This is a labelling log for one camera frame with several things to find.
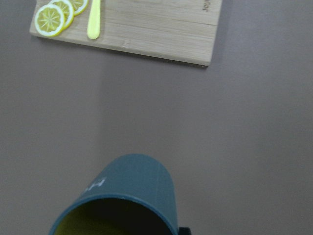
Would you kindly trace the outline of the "wooden cutting board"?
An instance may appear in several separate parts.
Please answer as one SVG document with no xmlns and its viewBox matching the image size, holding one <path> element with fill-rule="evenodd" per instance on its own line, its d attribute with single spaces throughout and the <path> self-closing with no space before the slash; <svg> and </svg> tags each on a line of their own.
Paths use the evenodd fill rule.
<svg viewBox="0 0 313 235">
<path fill-rule="evenodd" d="M 103 0 L 97 39 L 87 36 L 86 8 L 55 40 L 208 66 L 221 8 L 220 0 Z"/>
</svg>

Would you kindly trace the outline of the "lemon slice front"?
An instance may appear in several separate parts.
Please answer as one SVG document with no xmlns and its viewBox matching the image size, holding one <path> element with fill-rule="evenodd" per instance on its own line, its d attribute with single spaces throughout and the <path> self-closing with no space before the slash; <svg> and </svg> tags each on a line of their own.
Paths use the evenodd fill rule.
<svg viewBox="0 0 313 235">
<path fill-rule="evenodd" d="M 44 37 L 55 37 L 63 31 L 65 16 L 59 6 L 46 4 L 40 7 L 34 19 L 37 32 Z"/>
</svg>

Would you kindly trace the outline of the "dark teal mug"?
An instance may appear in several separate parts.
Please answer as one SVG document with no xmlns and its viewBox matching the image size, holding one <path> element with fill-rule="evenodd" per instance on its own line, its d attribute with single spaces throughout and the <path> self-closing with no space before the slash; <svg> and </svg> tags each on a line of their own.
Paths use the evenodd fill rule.
<svg viewBox="0 0 313 235">
<path fill-rule="evenodd" d="M 109 163 L 66 208 L 52 235 L 189 235 L 180 227 L 172 178 L 154 158 L 128 154 Z"/>
</svg>

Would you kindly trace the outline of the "yellow plastic knife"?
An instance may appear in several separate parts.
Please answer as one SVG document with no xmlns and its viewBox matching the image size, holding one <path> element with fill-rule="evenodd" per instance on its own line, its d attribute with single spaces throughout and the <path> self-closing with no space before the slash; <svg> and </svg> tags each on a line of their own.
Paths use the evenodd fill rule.
<svg viewBox="0 0 313 235">
<path fill-rule="evenodd" d="M 95 40 L 99 37 L 101 25 L 101 0 L 93 0 L 89 12 L 87 36 Z"/>
</svg>

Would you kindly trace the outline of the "lemon slice back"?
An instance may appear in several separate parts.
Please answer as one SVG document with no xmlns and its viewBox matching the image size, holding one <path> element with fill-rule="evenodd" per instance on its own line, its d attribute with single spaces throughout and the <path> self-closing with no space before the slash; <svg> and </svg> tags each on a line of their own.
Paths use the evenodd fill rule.
<svg viewBox="0 0 313 235">
<path fill-rule="evenodd" d="M 74 9 L 74 16 L 77 16 L 85 10 L 89 1 L 88 0 L 70 0 L 70 2 Z"/>
</svg>

